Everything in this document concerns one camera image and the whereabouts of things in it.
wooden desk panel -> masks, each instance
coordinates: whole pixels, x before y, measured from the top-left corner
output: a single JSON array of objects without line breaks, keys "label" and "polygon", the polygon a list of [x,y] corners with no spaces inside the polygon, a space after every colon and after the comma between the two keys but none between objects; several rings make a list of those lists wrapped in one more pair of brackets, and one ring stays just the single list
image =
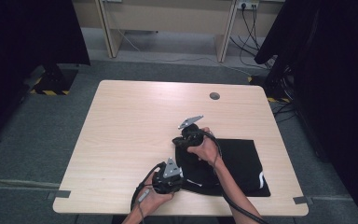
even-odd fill
[{"label": "wooden desk panel", "polygon": [[[218,92],[217,101],[209,97]],[[250,198],[262,216],[305,216],[306,204],[263,90],[254,86],[101,82],[60,190],[58,213],[128,214],[135,188],[157,163],[174,158],[172,139],[186,118],[219,138],[253,139],[271,197]],[[179,191],[157,215],[229,216],[221,197]]]}]

hand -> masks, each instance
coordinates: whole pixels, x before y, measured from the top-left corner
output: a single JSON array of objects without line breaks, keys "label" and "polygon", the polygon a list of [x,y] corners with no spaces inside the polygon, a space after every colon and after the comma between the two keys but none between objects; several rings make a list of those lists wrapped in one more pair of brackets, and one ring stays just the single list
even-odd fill
[{"label": "hand", "polygon": [[[140,208],[142,209],[142,213],[144,214],[144,217],[153,214],[162,204],[166,203],[167,201],[173,198],[173,193],[158,194],[153,190],[151,184],[152,184],[153,175],[155,173],[153,173],[146,179],[145,187],[141,190],[141,192],[139,192],[138,196],[136,197],[135,206],[140,206]],[[141,195],[143,195],[147,189],[150,190],[149,193],[140,203],[138,203],[139,197],[141,197]]]},{"label": "hand", "polygon": [[[202,128],[203,131],[211,133],[208,127]],[[203,142],[197,147],[189,147],[187,152],[194,153],[200,159],[207,161],[208,164],[214,166],[215,160],[218,157],[217,146],[209,137],[204,135]]]}]

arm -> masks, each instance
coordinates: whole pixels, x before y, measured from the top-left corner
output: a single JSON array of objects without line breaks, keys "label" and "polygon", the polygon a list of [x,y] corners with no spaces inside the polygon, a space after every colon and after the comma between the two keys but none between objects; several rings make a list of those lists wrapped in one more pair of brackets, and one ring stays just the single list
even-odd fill
[{"label": "arm", "polygon": [[[153,174],[150,175],[145,181],[145,187],[139,192],[135,200],[135,205],[133,206],[131,212],[124,219],[123,224],[138,224],[142,220],[153,214],[162,204],[173,198],[173,193],[170,194],[157,194],[153,188],[152,184]],[[138,199],[149,189],[149,193],[144,197],[144,199],[139,203]]]},{"label": "arm", "polygon": [[[203,129],[205,132],[209,132],[209,128]],[[204,137],[204,141],[198,147],[189,147],[187,149],[190,153],[197,154],[202,160],[207,161],[216,171],[220,184],[228,196],[236,205],[252,213],[253,215],[260,217],[252,203],[243,194],[240,187],[238,187],[228,168],[225,166],[222,158],[218,156],[216,144],[208,137]],[[230,206],[232,215],[234,216],[236,223],[257,223],[249,217],[238,212]]]}]

power outlet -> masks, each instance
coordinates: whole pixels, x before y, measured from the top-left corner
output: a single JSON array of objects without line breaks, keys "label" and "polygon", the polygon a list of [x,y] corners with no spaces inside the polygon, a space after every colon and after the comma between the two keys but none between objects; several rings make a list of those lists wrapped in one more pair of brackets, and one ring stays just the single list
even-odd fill
[{"label": "power outlet", "polygon": [[239,0],[237,9],[242,10],[242,4],[245,4],[246,5],[245,10],[255,10],[258,8],[259,2],[260,1],[258,1],[258,0]]}]

person's right hand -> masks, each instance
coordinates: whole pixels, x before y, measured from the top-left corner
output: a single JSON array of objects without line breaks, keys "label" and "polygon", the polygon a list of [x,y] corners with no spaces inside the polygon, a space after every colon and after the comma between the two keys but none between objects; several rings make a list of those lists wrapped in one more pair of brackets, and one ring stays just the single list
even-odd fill
[{"label": "person's right hand", "polygon": [[[208,127],[202,128],[202,130],[207,133],[212,133]],[[216,158],[219,157],[216,144],[205,135],[201,145],[197,147],[189,147],[187,152],[196,154],[200,159],[207,161],[208,164],[212,166],[214,166]]]}]

